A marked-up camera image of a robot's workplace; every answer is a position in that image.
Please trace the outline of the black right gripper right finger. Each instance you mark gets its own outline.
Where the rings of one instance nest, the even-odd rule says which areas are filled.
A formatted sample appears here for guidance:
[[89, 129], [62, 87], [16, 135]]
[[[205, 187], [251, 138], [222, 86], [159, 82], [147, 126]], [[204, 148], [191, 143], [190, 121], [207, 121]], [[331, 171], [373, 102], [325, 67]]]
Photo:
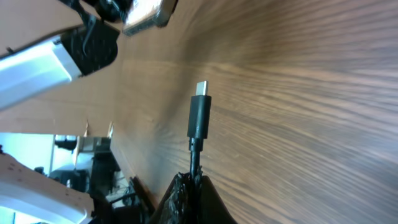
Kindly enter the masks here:
[[201, 166], [194, 176], [194, 223], [237, 224]]

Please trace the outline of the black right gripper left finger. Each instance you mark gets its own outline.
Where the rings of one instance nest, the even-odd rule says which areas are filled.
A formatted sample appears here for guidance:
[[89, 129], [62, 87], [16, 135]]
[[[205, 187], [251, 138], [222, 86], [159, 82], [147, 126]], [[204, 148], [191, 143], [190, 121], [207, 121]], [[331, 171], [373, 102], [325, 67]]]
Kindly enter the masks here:
[[150, 224], [192, 224], [192, 182], [189, 173], [177, 173], [172, 179], [159, 206], [151, 216]]

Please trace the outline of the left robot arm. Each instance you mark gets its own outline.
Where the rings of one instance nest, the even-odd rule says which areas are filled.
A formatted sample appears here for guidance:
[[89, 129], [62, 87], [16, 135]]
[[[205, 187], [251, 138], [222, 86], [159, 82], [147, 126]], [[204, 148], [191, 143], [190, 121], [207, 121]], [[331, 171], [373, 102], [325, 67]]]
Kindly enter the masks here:
[[87, 12], [79, 0], [63, 0], [82, 23], [47, 34], [1, 55], [1, 109], [57, 86], [74, 82], [111, 65], [118, 55], [120, 30], [130, 0], [88, 1], [97, 15]]

